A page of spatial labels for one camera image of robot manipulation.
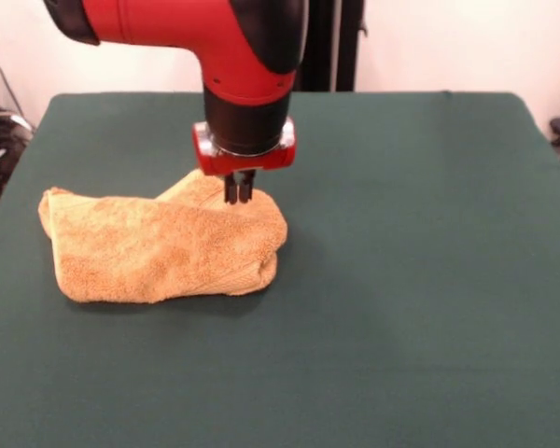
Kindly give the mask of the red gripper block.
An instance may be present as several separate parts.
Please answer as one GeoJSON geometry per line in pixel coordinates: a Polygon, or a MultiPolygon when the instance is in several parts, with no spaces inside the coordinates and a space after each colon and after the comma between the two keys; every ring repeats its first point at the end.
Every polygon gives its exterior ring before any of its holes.
{"type": "Polygon", "coordinates": [[[254,170],[277,170],[290,166],[296,156],[297,136],[292,118],[287,118],[278,144],[267,152],[255,156],[236,155],[223,150],[214,143],[205,121],[192,126],[192,141],[197,161],[205,175],[224,177],[224,201],[236,204],[238,201],[235,172],[241,172],[239,200],[248,203],[252,199],[255,179],[254,170]]]}

